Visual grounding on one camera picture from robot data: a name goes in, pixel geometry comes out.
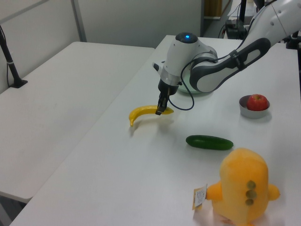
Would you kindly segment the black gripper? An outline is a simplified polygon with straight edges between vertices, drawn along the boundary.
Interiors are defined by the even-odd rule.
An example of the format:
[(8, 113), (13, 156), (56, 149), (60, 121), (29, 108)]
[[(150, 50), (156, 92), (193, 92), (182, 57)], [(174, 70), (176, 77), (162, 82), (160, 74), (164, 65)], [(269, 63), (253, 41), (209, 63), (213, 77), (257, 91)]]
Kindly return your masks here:
[(159, 81), (158, 89), (160, 91), (156, 115), (161, 115), (167, 108), (169, 96), (174, 95), (178, 90), (179, 85), (168, 85), (162, 80)]

